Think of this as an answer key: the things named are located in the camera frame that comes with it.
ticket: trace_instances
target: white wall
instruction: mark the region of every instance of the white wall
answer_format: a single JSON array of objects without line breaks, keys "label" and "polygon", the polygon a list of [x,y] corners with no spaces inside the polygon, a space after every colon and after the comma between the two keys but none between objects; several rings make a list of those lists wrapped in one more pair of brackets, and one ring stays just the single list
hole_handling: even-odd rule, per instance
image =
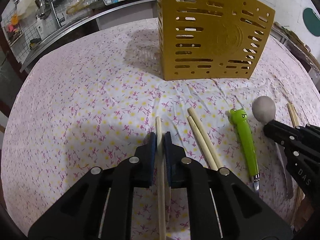
[{"label": "white wall", "polygon": [[311,0],[259,0],[275,9],[275,20],[287,29],[295,32],[300,40],[311,48],[311,53],[320,59],[320,37],[312,35],[305,27],[302,13],[305,8],[312,8],[319,16]]},{"label": "white wall", "polygon": [[[8,122],[8,118],[0,112],[0,125],[2,125],[3,127],[6,127],[7,122]],[[2,148],[3,135],[4,134],[0,132],[0,149]]]}]

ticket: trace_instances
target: pink flower pattern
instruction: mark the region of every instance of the pink flower pattern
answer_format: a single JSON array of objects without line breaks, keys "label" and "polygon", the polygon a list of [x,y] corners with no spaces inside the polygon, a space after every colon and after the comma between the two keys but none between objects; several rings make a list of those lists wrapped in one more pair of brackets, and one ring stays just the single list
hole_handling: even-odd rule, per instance
[{"label": "pink flower pattern", "polygon": [[[132,156],[155,132],[158,115],[173,143],[207,167],[187,121],[189,107],[201,117],[223,164],[250,187],[240,144],[224,114],[245,108],[257,148],[260,197],[284,220],[291,219],[295,197],[286,199],[275,146],[263,135],[251,103],[270,96],[276,119],[290,124],[286,103],[292,101],[301,124],[320,125],[319,93],[302,65],[269,37],[250,80],[166,82],[158,48],[156,19],[148,19],[73,41],[35,65],[14,103],[2,150],[4,197],[24,233],[90,168],[112,168]],[[133,240],[159,238],[156,185],[155,179],[150,189],[134,189]],[[190,238],[186,196],[185,189],[172,190],[166,207],[172,239]]]}]

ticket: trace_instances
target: dish rack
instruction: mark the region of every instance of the dish rack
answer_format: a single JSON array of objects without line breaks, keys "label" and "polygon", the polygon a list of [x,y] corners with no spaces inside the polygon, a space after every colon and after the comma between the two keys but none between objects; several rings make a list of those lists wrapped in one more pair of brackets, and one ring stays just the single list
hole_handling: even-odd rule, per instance
[{"label": "dish rack", "polygon": [[157,0],[165,80],[247,78],[275,11],[257,0]]}]

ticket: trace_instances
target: yellow hose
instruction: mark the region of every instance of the yellow hose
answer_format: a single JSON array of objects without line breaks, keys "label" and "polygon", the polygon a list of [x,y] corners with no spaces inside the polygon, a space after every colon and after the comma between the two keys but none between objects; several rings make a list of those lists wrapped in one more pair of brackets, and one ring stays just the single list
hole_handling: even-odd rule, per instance
[{"label": "yellow hose", "polygon": [[73,14],[75,12],[81,11],[88,7],[88,5],[83,6],[84,0],[79,0],[74,5],[67,6],[66,14]]}]

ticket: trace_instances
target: chopstick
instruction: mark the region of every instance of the chopstick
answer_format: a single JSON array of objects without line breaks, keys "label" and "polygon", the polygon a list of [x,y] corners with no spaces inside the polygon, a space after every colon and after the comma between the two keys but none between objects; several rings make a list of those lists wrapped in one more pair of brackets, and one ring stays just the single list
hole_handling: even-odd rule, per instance
[{"label": "chopstick", "polygon": [[195,121],[193,120],[192,116],[188,116],[187,119],[188,119],[190,126],[191,126],[197,140],[198,140],[198,143],[200,144],[202,152],[204,153],[204,156],[207,159],[207,162],[209,163],[210,169],[217,171],[218,167],[217,167],[217,165],[216,165],[216,163],[215,163],[215,161],[214,161],[214,159],[208,149],[208,146],[205,144],[204,138],[202,137]]},{"label": "chopstick", "polygon": [[194,120],[197,128],[199,129],[200,134],[202,135],[202,137],[205,141],[205,144],[206,144],[207,148],[209,149],[209,152],[210,152],[212,158],[214,159],[214,162],[216,164],[217,169],[223,167],[222,162],[219,159],[218,153],[217,153],[216,149],[214,148],[212,141],[210,140],[209,135],[207,134],[207,131],[205,130],[202,122],[200,121],[198,115],[196,114],[196,111],[192,107],[190,107],[188,109],[188,111],[189,111],[189,114],[191,115],[192,119]]},{"label": "chopstick", "polygon": [[[299,123],[298,123],[298,115],[297,115],[297,111],[296,111],[293,103],[287,103],[287,108],[288,108],[288,111],[289,111],[289,115],[290,115],[293,127],[298,126],[299,125]],[[297,192],[297,198],[296,198],[295,207],[294,207],[294,213],[293,213],[293,217],[292,217],[291,222],[290,222],[291,226],[294,224],[294,220],[296,218],[296,214],[297,214],[298,208],[299,208],[299,206],[301,204],[301,201],[303,199],[303,195],[304,194],[303,194],[302,189],[298,186],[298,192]]]},{"label": "chopstick", "polygon": [[165,226],[165,189],[164,189],[164,154],[162,151],[161,118],[156,117],[157,133],[157,157],[158,157],[158,215],[159,215],[159,239],[166,240]]}]

